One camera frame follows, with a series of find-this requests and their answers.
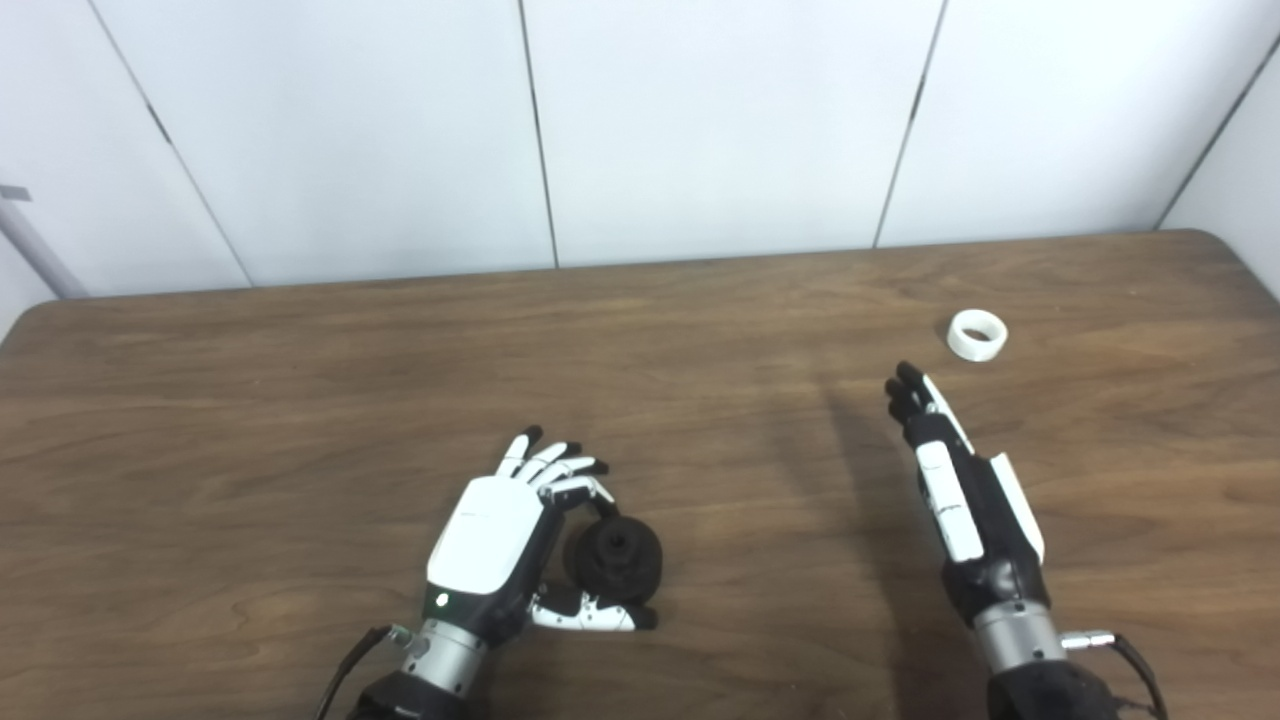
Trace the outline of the white and black right hand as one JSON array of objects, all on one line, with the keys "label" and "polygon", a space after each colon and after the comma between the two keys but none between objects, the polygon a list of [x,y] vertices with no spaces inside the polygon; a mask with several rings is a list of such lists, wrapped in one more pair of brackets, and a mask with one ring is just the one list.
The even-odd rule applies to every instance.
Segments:
[{"label": "white and black right hand", "polygon": [[972,625],[1002,603],[1050,607],[1044,538],[1009,456],[978,454],[943,393],[914,364],[899,363],[884,392],[915,459],[946,552],[943,589],[961,620]]}]

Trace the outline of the white and black left hand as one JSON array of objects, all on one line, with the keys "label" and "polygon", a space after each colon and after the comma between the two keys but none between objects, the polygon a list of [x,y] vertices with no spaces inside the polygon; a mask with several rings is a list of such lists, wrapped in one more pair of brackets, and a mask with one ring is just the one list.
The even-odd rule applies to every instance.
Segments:
[{"label": "white and black left hand", "polygon": [[591,506],[609,519],[620,509],[602,483],[607,462],[577,442],[538,448],[541,434],[538,425],[522,430],[490,473],[463,488],[425,566],[424,620],[467,632],[489,650],[531,624],[568,632],[657,629],[655,610],[600,591],[576,591],[573,607],[557,609],[548,598],[543,574],[567,514]]}]

